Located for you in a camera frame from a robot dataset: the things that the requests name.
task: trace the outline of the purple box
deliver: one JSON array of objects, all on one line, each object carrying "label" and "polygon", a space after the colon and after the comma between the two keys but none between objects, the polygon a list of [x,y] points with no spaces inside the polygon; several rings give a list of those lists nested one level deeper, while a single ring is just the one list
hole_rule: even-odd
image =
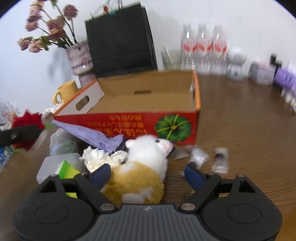
[{"label": "purple box", "polygon": [[296,77],[285,69],[278,69],[274,82],[296,93]]}]

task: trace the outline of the yellow mug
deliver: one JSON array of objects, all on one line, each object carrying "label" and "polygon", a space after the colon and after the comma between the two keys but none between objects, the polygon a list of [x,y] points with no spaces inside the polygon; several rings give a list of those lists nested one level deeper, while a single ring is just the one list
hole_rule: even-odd
[{"label": "yellow mug", "polygon": [[57,100],[57,96],[60,95],[61,100],[63,102],[67,102],[70,100],[76,93],[78,92],[78,87],[74,80],[70,80],[67,83],[61,85],[57,92],[52,97],[52,103],[59,104],[60,102]]}]

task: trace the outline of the stuffed animal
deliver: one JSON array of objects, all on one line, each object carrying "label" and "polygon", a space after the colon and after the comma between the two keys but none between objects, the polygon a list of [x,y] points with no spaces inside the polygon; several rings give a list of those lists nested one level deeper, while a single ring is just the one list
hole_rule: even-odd
[{"label": "stuffed animal", "polygon": [[144,135],[126,141],[126,147],[129,149],[126,163],[111,169],[111,178],[101,192],[118,207],[122,203],[158,204],[173,144]]}]

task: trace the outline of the flower vase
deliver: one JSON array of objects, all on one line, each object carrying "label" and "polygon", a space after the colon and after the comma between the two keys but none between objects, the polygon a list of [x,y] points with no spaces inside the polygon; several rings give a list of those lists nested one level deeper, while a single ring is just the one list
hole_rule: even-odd
[{"label": "flower vase", "polygon": [[96,79],[87,40],[66,48],[68,59],[74,75],[78,75],[81,87]]}]

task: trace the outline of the red and white label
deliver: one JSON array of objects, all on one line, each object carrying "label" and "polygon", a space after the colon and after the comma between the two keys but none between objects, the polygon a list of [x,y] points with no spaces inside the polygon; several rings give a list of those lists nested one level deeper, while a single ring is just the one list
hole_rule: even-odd
[{"label": "red and white label", "polygon": [[210,39],[199,39],[197,41],[197,49],[201,52],[209,52],[212,51],[213,43]]},{"label": "red and white label", "polygon": [[227,49],[227,42],[223,40],[214,41],[214,52],[216,53],[224,53]]},{"label": "red and white label", "polygon": [[197,43],[193,39],[183,40],[183,50],[188,52],[194,52],[197,50]]}]

